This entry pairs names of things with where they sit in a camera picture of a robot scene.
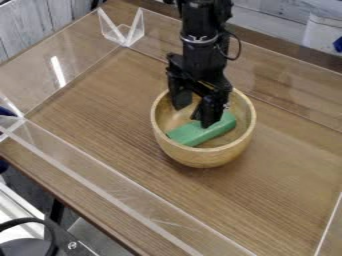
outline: wooden bowl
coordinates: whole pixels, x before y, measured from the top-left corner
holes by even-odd
[[[229,111],[236,117],[236,127],[224,135],[196,147],[173,142],[165,132],[189,122],[191,113],[200,98],[193,95],[192,104],[176,111],[168,97],[168,90],[156,98],[151,109],[153,134],[164,153],[179,163],[195,167],[216,167],[239,156],[245,149],[256,122],[256,113],[249,99],[236,89],[229,94]]]

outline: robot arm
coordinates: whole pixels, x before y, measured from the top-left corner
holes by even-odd
[[[169,53],[168,88],[176,110],[192,102],[192,92],[200,103],[191,119],[207,128],[220,120],[228,106],[232,86],[223,75],[227,65],[231,33],[225,21],[231,18],[231,0],[176,0],[183,20],[180,40],[183,55]]]

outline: screw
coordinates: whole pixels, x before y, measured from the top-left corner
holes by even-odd
[[[74,250],[77,248],[77,243],[76,242],[70,242],[69,244],[68,244],[68,249],[69,250]]]

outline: green sponge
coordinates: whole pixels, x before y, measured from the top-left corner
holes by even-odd
[[[228,132],[235,126],[235,116],[224,111],[220,121],[212,124],[208,128],[201,128],[199,121],[191,121],[167,132],[165,135],[179,144],[195,147],[200,143]]]

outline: bowl rim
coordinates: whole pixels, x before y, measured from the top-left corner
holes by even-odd
[[[243,100],[245,101],[247,105],[248,105],[248,108],[249,108],[249,111],[251,111],[251,123],[249,123],[249,126],[247,128],[247,130],[244,131],[244,133],[240,135],[240,137],[233,140],[231,143],[223,145],[223,146],[219,146],[219,147],[215,147],[215,148],[193,148],[193,147],[189,147],[189,146],[184,146],[179,143],[176,143],[175,141],[172,141],[167,136],[165,134],[163,133],[161,129],[159,128],[159,125],[156,123],[156,119],[155,119],[155,112],[156,112],[156,107],[157,107],[157,104],[160,102],[160,100],[164,98],[164,96],[168,94],[168,89],[164,90],[160,95],[157,96],[157,98],[155,99],[153,101],[153,104],[152,104],[152,108],[151,108],[151,112],[149,112],[149,118],[151,118],[151,123],[152,123],[152,128],[153,128],[153,131],[159,134],[159,136],[175,147],[183,149],[183,150],[187,150],[187,151],[192,151],[192,152],[201,152],[201,153],[208,153],[208,152],[217,152],[217,151],[221,151],[224,149],[228,149],[228,148],[232,148],[235,147],[248,136],[249,134],[252,133],[252,130],[255,128],[255,124],[256,124],[256,111],[255,111],[255,108],[253,108],[253,105],[251,103],[251,100],[248,99],[248,97],[241,93],[240,90],[235,89],[233,88],[233,92],[243,98]]]

